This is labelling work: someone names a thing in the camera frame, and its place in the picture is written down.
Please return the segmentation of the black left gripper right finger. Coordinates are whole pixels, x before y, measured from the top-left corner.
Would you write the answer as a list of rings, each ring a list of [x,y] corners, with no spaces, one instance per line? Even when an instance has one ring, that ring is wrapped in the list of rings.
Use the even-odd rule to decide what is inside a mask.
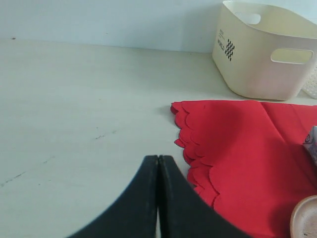
[[[158,212],[162,238],[248,238],[192,189],[172,156],[158,157]]]

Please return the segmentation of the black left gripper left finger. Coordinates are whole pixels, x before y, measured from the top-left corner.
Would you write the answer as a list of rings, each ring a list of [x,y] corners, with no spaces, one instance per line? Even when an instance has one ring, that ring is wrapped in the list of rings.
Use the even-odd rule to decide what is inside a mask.
[[[159,158],[146,156],[123,193],[71,238],[154,238]]]

